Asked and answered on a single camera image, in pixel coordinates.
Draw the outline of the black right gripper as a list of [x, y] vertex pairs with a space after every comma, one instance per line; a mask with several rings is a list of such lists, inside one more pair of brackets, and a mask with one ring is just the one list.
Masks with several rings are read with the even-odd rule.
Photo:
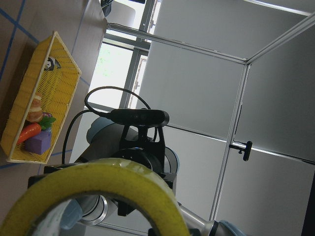
[[[122, 158], [137, 162], [157, 173], [170, 187], [176, 190], [177, 156], [165, 146], [163, 131], [159, 127], [160, 140], [154, 142], [141, 127], [135, 131], [120, 124], [92, 124], [87, 131], [88, 148], [77, 159], [78, 163], [101, 158]], [[109, 216], [118, 210], [120, 216], [127, 216], [134, 209], [121, 201], [100, 195], [78, 197], [70, 202], [65, 214], [71, 216]]]

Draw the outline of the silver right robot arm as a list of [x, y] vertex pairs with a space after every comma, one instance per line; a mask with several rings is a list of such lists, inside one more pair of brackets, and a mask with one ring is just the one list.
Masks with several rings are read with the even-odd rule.
[[134, 159], [105, 158], [87, 163], [47, 167], [47, 175], [30, 191], [46, 193], [47, 203], [28, 231], [30, 236], [56, 236], [81, 217], [76, 202], [100, 197], [118, 200], [139, 210], [150, 222], [151, 236], [241, 236], [227, 221], [204, 221], [181, 204], [159, 173]]

